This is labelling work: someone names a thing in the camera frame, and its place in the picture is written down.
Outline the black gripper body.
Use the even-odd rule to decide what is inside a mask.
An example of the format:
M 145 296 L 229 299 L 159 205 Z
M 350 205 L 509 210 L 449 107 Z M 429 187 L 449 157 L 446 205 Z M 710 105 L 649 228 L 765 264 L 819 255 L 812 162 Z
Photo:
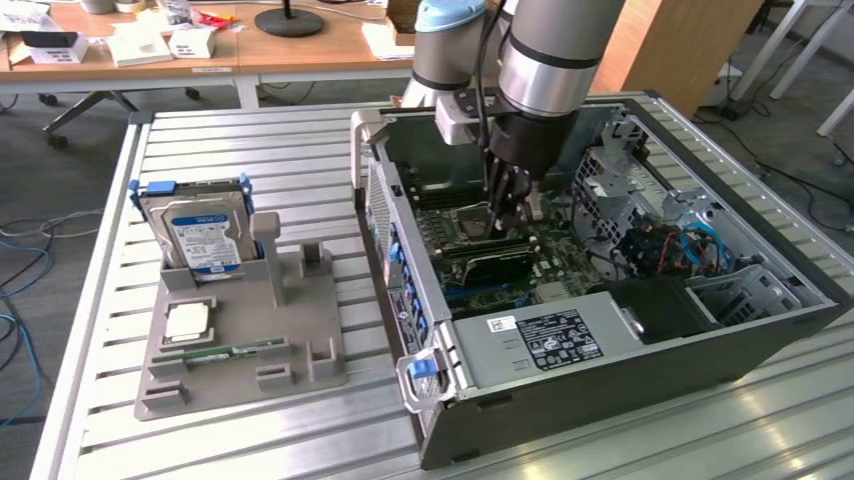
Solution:
M 488 179 L 496 181 L 501 172 L 518 167 L 533 181 L 542 181 L 560 159 L 578 118 L 580 112 L 554 118 L 522 113 L 497 116 L 489 141 Z

